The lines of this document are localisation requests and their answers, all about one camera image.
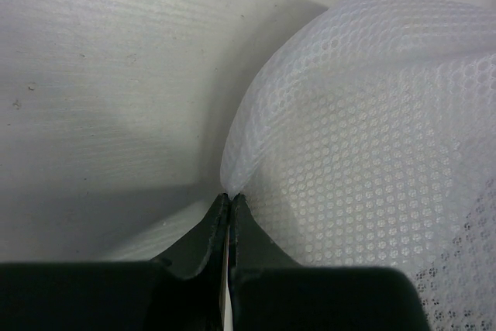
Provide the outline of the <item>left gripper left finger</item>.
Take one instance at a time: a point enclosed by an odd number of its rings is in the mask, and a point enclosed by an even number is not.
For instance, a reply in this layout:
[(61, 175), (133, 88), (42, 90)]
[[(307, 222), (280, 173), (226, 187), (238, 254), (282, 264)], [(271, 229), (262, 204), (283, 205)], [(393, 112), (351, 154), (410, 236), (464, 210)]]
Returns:
[(3, 330), (221, 330), (229, 198), (149, 260), (1, 265)]

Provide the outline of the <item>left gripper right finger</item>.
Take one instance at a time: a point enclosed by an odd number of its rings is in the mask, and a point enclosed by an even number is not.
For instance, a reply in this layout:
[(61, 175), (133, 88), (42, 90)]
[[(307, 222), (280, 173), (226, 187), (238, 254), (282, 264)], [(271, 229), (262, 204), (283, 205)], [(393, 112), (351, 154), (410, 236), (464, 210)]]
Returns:
[(385, 267), (306, 267), (260, 227), (244, 196), (229, 217), (235, 330), (427, 330), (413, 284)]

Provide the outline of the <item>white mesh laundry bag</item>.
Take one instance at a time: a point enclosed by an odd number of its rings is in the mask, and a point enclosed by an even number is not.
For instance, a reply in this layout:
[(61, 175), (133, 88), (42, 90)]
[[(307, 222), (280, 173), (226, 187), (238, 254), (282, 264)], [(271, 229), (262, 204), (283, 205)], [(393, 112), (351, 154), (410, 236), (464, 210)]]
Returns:
[(412, 280), (434, 330), (495, 328), (495, 13), (347, 0), (263, 66), (220, 181), (297, 262)]

